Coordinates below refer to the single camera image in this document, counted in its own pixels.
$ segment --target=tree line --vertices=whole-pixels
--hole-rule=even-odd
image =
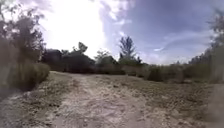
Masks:
[[[79,42],[79,48],[73,51],[46,49],[42,62],[50,65],[52,70],[71,73],[127,74],[152,81],[164,82],[222,82],[224,76],[224,15],[217,12],[211,23],[214,32],[213,42],[200,56],[193,57],[187,63],[170,65],[151,65],[142,63],[136,55],[131,37],[120,39],[120,57],[116,61],[106,51],[98,51],[95,59],[84,55],[88,49]]]

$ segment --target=grass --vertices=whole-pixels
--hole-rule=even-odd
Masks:
[[[121,86],[138,90],[148,99],[146,105],[177,110],[181,117],[208,121],[207,103],[212,92],[209,84],[166,84],[151,82],[130,76],[102,76],[105,81],[114,81]]]

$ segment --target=sunlight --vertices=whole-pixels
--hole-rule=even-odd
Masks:
[[[48,48],[69,49],[78,42],[88,46],[87,55],[105,47],[103,23],[99,3],[89,0],[52,0],[52,13],[45,13],[43,21]]]

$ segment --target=sandy ground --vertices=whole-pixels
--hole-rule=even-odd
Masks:
[[[0,127],[5,128],[193,128],[188,121],[167,115],[166,110],[146,106],[144,97],[97,75],[69,75],[63,86],[73,85],[58,95],[61,102],[51,109],[26,108],[24,94],[0,103]]]

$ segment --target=blue sky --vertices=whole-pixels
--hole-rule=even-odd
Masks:
[[[119,39],[129,35],[148,63],[188,61],[208,46],[208,22],[222,0],[23,0],[43,9],[47,47],[71,49],[83,42],[93,57],[99,49],[119,54]]]

